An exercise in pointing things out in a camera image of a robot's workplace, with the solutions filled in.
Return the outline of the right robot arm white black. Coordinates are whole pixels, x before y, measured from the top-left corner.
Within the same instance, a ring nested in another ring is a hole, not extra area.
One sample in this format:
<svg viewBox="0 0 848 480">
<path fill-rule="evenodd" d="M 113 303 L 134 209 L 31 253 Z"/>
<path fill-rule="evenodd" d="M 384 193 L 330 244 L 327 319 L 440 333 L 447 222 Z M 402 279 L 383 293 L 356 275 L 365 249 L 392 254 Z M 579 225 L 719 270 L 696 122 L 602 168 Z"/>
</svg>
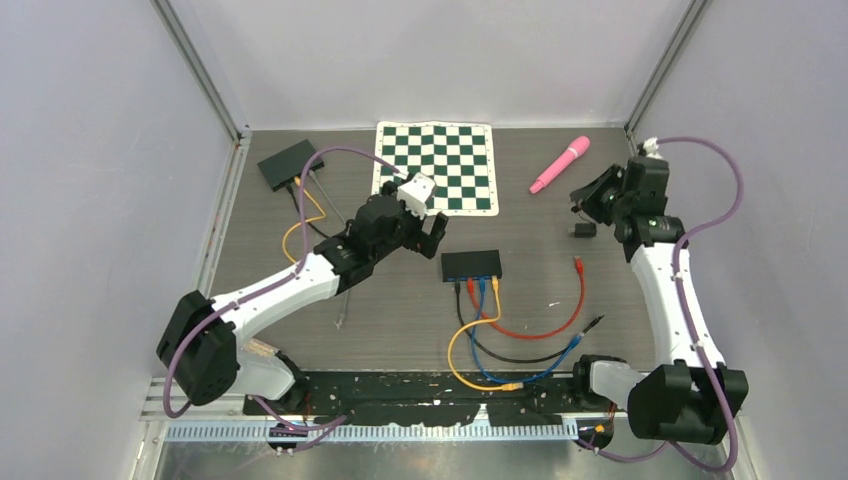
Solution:
<svg viewBox="0 0 848 480">
<path fill-rule="evenodd" d="M 665 213 L 669 165 L 636 156 L 570 195 L 574 210 L 613 227 L 645 298 L 656 365 L 643 373 L 625 360 L 584 354 L 571 397 L 584 410 L 611 402 L 640 439 L 716 445 L 728 433 L 721 404 L 736 415 L 749 385 L 727 367 L 708 333 L 691 284 L 682 221 Z"/>
</svg>

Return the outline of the black power adapter with cord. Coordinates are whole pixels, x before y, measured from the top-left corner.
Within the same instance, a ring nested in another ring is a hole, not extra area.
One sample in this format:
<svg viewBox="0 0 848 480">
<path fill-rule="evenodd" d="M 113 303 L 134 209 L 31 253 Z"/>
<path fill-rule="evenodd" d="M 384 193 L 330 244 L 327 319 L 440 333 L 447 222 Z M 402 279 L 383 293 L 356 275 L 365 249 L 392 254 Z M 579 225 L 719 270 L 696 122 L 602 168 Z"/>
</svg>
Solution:
<svg viewBox="0 0 848 480">
<path fill-rule="evenodd" d="M 597 235 L 597 223 L 587 217 L 579 208 L 573 207 L 571 212 L 580 219 L 569 230 L 568 233 L 574 238 L 594 238 Z"/>
</svg>

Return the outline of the ribbed black network switch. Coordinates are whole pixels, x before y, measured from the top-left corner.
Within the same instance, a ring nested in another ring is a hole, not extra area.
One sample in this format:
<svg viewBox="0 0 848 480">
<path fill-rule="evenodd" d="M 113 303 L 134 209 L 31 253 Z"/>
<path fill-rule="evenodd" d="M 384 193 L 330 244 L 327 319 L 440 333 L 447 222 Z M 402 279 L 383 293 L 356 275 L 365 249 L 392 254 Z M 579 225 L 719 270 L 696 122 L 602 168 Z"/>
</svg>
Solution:
<svg viewBox="0 0 848 480">
<path fill-rule="evenodd" d="M 441 255 L 441 276 L 443 282 L 455 282 L 466 279 L 498 278 L 503 276 L 500 252 L 498 250 L 477 250 L 443 253 Z"/>
</svg>

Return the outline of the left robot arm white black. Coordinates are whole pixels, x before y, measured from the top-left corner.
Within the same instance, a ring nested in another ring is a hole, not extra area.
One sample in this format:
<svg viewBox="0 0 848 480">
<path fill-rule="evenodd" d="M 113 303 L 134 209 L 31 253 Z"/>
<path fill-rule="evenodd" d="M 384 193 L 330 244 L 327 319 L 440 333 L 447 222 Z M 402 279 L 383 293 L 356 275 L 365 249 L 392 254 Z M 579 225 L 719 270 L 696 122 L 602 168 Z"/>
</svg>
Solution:
<svg viewBox="0 0 848 480">
<path fill-rule="evenodd" d="M 291 360 L 281 353 L 255 354 L 245 344 L 256 334 L 313 303 L 335 297 L 369 278 L 378 262 L 404 248 L 433 258 L 449 218 L 424 219 L 395 194 L 375 194 L 341 232 L 316 245 L 298 263 L 250 286 L 213 298 L 195 290 L 184 295 L 156 348 L 168 371 L 163 409 L 175 409 L 179 386 L 189 406 L 207 405 L 225 394 L 260 397 L 284 414 L 298 412 L 307 398 Z"/>
</svg>

